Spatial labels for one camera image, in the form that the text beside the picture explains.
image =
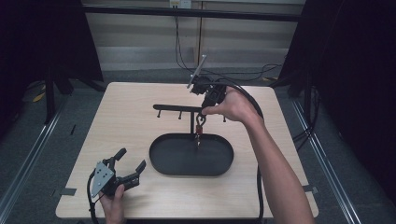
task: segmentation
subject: white wall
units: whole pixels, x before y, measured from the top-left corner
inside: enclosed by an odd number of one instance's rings
[[[169,1],[163,0],[83,0],[83,3],[169,7]],[[301,0],[192,1],[192,8],[281,14],[300,14],[303,5]],[[178,67],[175,18],[87,13],[87,19],[103,70]],[[182,55],[188,67],[194,67],[197,62],[200,26],[200,51],[208,55],[205,67],[256,67],[281,63],[296,27],[296,22],[284,21],[178,20]]]

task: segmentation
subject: gray carpet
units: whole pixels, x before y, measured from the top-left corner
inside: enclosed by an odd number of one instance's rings
[[[216,69],[216,72],[233,72],[236,69]],[[237,69],[255,72],[260,68]],[[265,74],[276,77],[279,69]],[[255,75],[233,75],[234,77],[251,78]],[[181,69],[124,71],[104,73],[106,83],[112,81],[156,82],[156,83],[187,83],[190,72]],[[268,82],[258,79],[250,85],[266,86]],[[68,97],[64,111],[35,165],[21,196],[15,203],[7,223],[77,223],[77,220],[65,220],[55,216],[59,196],[52,195],[55,189],[65,186],[85,136],[91,126],[95,112],[103,97],[101,92],[93,91],[84,84],[74,81],[75,91]],[[294,136],[303,128],[286,94],[286,88],[276,89],[290,133]],[[38,137],[45,119],[45,104],[25,104],[23,113],[14,123],[7,135],[1,140],[0,160],[2,181],[0,192],[3,194],[18,171],[28,150]],[[327,114],[325,107],[319,110],[316,134],[323,145],[336,173],[338,174],[347,194],[355,204],[361,223],[396,223],[396,210],[384,195],[375,180],[357,162],[353,153],[343,142],[336,127]],[[318,189],[315,199],[319,208],[317,223],[347,223],[332,189],[321,170],[317,157],[306,143],[299,152],[300,158],[310,184]],[[199,221],[193,223],[230,223],[224,220]],[[136,220],[133,223],[191,223],[191,220]]]

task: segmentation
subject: light wood surface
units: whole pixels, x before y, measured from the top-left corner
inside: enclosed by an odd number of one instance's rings
[[[262,108],[266,126],[302,185],[308,185],[274,91],[245,87]],[[62,196],[56,215],[64,218],[90,217],[87,180],[95,164],[125,147],[127,153],[116,163],[119,176],[134,173],[142,160],[146,170],[140,186],[125,192],[127,218],[254,218],[259,215],[256,187],[257,161],[248,134],[239,122],[223,122],[220,115],[208,116],[204,133],[215,133],[233,146],[234,159],[228,172],[218,177],[177,177],[158,173],[151,165],[149,147],[164,133],[188,133],[190,113],[178,119],[177,112],[163,111],[157,118],[155,104],[200,106],[203,95],[195,95],[186,85],[111,83],[108,85],[87,138],[76,161],[67,188],[75,196]],[[307,192],[314,216],[318,208]],[[100,203],[96,215],[103,217]],[[265,200],[264,217],[272,217]]]

